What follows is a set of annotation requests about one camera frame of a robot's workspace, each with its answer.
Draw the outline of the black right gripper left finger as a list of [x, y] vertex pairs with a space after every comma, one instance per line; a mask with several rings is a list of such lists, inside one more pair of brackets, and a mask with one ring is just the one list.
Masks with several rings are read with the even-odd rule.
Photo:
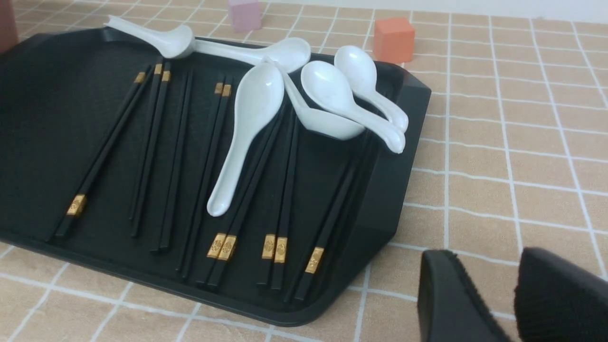
[[422, 342], [510, 342], [455, 253], [421, 255], [418, 321]]

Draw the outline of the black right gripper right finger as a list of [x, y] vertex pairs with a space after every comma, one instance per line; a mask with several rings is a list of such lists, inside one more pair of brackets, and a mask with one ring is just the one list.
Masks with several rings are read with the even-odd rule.
[[541, 247], [523, 250], [514, 311], [524, 342], [608, 339], [607, 282]]

